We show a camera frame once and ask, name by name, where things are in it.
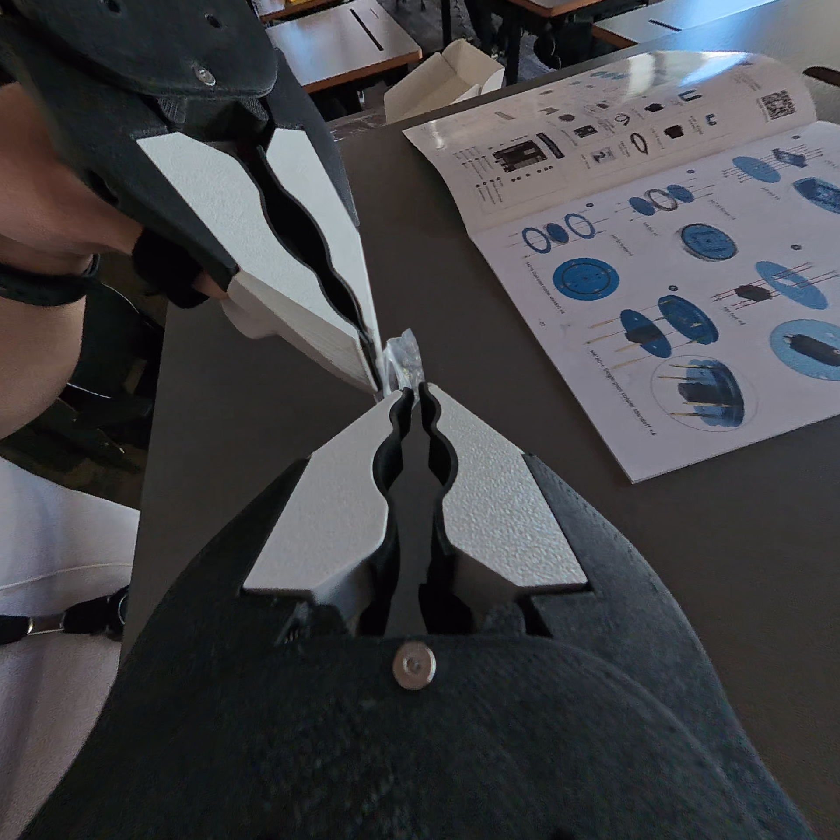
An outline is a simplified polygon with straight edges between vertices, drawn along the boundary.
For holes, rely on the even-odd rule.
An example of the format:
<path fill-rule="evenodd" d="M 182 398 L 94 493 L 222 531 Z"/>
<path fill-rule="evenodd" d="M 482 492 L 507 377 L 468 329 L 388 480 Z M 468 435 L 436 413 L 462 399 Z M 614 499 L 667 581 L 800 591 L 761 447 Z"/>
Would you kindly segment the wood edged grey table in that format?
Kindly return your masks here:
<path fill-rule="evenodd" d="M 342 3 L 266 32 L 308 93 L 404 70 L 423 57 L 420 45 L 373 1 Z"/>
<path fill-rule="evenodd" d="M 618 49 L 713 23 L 768 1 L 663 1 L 594 23 L 592 34 Z"/>

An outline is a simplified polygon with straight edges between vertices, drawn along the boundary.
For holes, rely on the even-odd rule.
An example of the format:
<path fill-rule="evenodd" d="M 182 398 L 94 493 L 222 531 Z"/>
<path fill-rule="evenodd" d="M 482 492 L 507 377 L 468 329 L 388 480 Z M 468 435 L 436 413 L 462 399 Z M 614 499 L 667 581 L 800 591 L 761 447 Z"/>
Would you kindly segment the white cardboard box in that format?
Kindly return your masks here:
<path fill-rule="evenodd" d="M 425 59 L 384 95 L 385 122 L 398 123 L 497 91 L 503 65 L 465 39 Z"/>

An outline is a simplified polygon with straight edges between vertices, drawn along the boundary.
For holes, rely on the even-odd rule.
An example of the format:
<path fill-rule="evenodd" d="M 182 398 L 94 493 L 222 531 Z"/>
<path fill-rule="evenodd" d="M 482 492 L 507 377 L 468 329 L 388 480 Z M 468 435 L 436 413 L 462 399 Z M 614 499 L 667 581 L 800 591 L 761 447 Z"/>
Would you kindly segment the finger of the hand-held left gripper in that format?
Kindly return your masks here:
<path fill-rule="evenodd" d="M 291 220 L 281 222 L 302 262 L 313 270 L 332 310 L 355 327 L 372 358 L 382 352 L 361 236 L 302 129 L 274 130 L 263 153 Z"/>
<path fill-rule="evenodd" d="M 370 357 L 355 327 L 332 310 L 281 222 L 280 230 L 270 224 L 267 189 L 245 166 L 182 133 L 139 145 L 233 258 L 222 308 L 236 329 L 250 339 L 276 335 L 345 382 L 379 392 L 382 354 Z"/>

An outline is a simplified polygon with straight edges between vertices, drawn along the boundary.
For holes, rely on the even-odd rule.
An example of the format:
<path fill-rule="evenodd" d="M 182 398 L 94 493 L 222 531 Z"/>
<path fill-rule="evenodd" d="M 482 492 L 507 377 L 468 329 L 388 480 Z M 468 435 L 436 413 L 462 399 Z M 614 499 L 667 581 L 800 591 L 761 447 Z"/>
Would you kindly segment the dark grey desk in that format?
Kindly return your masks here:
<path fill-rule="evenodd" d="M 540 457 L 681 604 L 752 742 L 820 838 L 838 838 L 838 419 L 632 485 L 393 125 L 339 144 L 383 337 Z M 171 308 L 133 565 L 129 647 L 177 575 L 290 462 L 372 405 L 219 305 Z"/>

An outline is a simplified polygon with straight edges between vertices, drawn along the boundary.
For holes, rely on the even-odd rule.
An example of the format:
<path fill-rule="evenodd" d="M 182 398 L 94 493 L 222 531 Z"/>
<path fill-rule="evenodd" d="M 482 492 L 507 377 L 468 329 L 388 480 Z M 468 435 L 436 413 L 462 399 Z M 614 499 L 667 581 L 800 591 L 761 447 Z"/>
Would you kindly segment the black wrist band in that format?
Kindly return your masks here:
<path fill-rule="evenodd" d="M 80 275 L 46 275 L 1 265 L 1 298 L 40 308 L 57 308 L 83 299 L 98 280 L 99 255 Z"/>

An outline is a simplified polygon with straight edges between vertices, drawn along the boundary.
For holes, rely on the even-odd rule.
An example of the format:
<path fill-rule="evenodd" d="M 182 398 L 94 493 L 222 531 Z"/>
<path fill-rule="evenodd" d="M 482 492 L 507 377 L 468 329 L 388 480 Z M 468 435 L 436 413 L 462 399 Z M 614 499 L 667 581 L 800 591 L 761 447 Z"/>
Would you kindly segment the person's white shirt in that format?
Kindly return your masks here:
<path fill-rule="evenodd" d="M 140 514 L 2 459 L 1 837 L 17 838 L 76 758 L 120 660 L 108 631 L 29 632 L 30 621 L 130 583 Z"/>

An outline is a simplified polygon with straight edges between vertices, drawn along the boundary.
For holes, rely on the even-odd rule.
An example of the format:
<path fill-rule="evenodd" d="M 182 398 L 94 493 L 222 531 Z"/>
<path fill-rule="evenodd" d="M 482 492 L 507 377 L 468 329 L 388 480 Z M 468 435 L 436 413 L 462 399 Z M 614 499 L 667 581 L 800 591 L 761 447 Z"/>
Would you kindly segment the dark cloth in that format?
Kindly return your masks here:
<path fill-rule="evenodd" d="M 163 338 L 152 317 L 98 286 L 69 384 L 2 441 L 2 456 L 65 488 L 140 509 Z"/>

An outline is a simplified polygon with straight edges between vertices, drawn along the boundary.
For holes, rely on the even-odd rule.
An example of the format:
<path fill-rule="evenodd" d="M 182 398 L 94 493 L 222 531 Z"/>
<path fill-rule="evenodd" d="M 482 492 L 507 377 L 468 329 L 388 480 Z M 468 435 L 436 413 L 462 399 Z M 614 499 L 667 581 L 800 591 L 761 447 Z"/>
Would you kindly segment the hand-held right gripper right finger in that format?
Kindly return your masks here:
<path fill-rule="evenodd" d="M 474 633 L 498 607 L 589 582 L 523 450 L 434 384 L 419 390 L 440 484 L 418 588 L 431 634 Z"/>

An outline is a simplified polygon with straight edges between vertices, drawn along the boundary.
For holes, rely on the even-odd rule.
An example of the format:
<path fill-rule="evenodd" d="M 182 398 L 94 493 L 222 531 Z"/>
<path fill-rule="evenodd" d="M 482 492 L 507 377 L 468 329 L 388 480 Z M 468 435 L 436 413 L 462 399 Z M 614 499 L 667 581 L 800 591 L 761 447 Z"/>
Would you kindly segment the small clear bag of screws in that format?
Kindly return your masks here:
<path fill-rule="evenodd" d="M 425 375 L 417 338 L 411 329 L 386 342 L 381 354 L 381 379 L 378 400 L 405 389 L 411 390 L 415 400 L 418 399 L 419 386 L 425 382 Z"/>

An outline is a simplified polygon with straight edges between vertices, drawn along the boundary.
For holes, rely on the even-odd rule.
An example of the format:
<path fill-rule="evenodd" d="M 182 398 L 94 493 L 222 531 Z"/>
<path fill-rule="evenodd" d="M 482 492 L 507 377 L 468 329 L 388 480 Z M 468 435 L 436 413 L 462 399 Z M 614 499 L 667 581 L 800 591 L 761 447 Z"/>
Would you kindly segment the person's left hand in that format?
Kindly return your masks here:
<path fill-rule="evenodd" d="M 55 151 L 17 83 L 1 89 L 1 262 L 37 274 L 83 273 L 101 253 L 130 255 L 142 226 L 86 187 Z"/>

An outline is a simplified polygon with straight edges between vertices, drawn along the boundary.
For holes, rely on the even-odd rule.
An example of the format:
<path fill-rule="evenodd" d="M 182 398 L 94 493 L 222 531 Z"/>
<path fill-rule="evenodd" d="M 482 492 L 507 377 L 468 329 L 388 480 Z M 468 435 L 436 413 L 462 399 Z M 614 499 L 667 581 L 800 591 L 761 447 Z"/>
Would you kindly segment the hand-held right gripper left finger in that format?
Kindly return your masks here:
<path fill-rule="evenodd" d="M 388 492 L 413 405 L 411 390 L 394 392 L 310 456 L 245 592 L 334 606 L 359 634 L 384 633 L 400 571 Z"/>

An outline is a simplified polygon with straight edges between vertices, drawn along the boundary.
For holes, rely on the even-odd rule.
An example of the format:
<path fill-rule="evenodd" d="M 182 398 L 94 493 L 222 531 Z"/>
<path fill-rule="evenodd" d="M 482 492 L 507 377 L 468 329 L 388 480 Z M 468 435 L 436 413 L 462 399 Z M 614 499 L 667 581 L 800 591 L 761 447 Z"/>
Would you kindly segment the white instruction booklet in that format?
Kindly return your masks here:
<path fill-rule="evenodd" d="M 625 475 L 839 412 L 839 128 L 766 56 L 654 51 L 405 129 Z"/>

